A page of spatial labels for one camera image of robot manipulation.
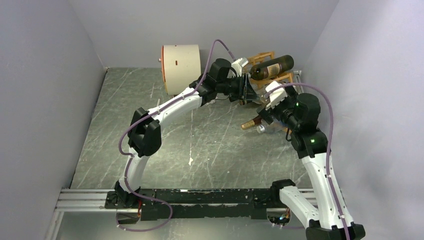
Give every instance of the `bottle label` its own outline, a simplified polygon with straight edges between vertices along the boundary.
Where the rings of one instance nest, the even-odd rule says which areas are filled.
[[[282,69],[282,66],[279,63],[276,63],[271,66],[268,66],[267,69],[268,69],[268,76],[266,78],[270,78],[279,74],[280,70]]]

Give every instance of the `white wall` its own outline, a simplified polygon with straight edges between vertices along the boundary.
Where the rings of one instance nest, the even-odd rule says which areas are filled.
[[[159,68],[162,45],[214,39],[236,57],[273,51],[304,66],[338,0],[69,0],[105,66]],[[227,58],[221,47],[215,58]]]
[[[0,0],[0,239],[44,239],[105,71],[67,0]]]
[[[332,101],[337,179],[370,240],[423,238],[423,12],[421,0],[341,0],[303,69]]]

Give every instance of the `wine bottle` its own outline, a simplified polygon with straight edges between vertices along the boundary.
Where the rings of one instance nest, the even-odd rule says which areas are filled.
[[[261,122],[262,122],[262,117],[258,115],[252,120],[243,123],[241,125],[241,129],[243,130],[250,129],[251,127],[261,124]]]
[[[250,75],[252,79],[257,81],[268,79],[292,69],[294,65],[293,57],[284,55],[252,66]]]

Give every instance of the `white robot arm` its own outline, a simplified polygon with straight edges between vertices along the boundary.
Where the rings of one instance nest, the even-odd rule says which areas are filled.
[[[231,65],[228,61],[219,58],[212,64],[204,83],[197,91],[194,90],[199,80],[194,81],[176,96],[175,98],[182,98],[174,104],[169,105],[173,101],[171,99],[148,111],[139,108],[134,113],[131,124],[148,113],[158,112],[157,115],[142,121],[137,128],[128,133],[129,150],[135,156],[129,166],[126,179],[132,190],[140,188],[147,161],[161,146],[161,131],[178,116],[215,99],[217,93],[229,95],[231,102],[254,100],[249,76],[242,74],[246,63],[244,59],[239,59]],[[332,157],[329,156],[329,164],[326,162],[327,137],[317,128],[318,115],[321,111],[318,98],[309,93],[298,94],[293,87],[281,88],[277,82],[270,84],[266,91],[269,93],[266,95],[268,104],[260,107],[257,113],[269,124],[276,118],[291,130],[291,138],[288,139],[289,132],[287,132],[286,139],[291,141],[306,168],[318,206],[310,204],[291,180],[276,181],[271,190],[277,191],[279,201],[300,219],[306,228],[308,240],[344,240],[347,239],[344,229],[345,231],[348,229],[349,235],[353,236],[349,239],[362,239],[365,236],[364,227],[354,223],[346,207],[333,171]],[[124,175],[116,183],[115,191],[122,202],[134,201],[132,191],[125,184]]]
[[[182,91],[182,93],[175,96],[175,98],[191,93],[193,90],[194,88],[187,87],[184,91]],[[148,112],[150,113],[153,113],[156,111],[159,112],[159,114],[153,116],[152,118],[154,121],[158,121],[160,123],[161,131],[163,131],[164,128],[166,128],[170,123],[172,123],[175,119],[177,119],[182,114],[185,114],[190,112],[191,110],[200,108],[200,106],[202,105],[202,97],[199,96],[198,92],[195,92],[194,94],[176,102],[175,104],[171,105],[165,110],[161,110],[161,108],[163,109],[163,107],[169,104],[169,102],[171,102],[171,100],[148,110]],[[127,181],[128,181],[129,187],[135,190],[140,188],[142,175],[150,156],[146,156],[146,155],[138,156],[137,151],[132,147],[129,148],[129,152],[132,153],[135,157],[132,160],[131,165],[129,166]],[[119,184],[127,193],[130,193],[130,190],[125,185],[124,180],[125,180],[125,176],[122,175],[122,177],[119,179]]]

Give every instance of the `gray marble floor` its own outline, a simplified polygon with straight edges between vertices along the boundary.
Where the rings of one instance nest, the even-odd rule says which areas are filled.
[[[121,134],[137,108],[155,107],[159,98],[170,99],[160,69],[108,70],[71,188],[114,186],[127,160],[118,151]],[[147,163],[141,186],[268,188],[275,180],[292,179],[300,188],[311,188],[302,162],[282,132],[269,135],[240,128],[256,116],[256,108],[217,100],[180,117],[163,130],[162,147]]]

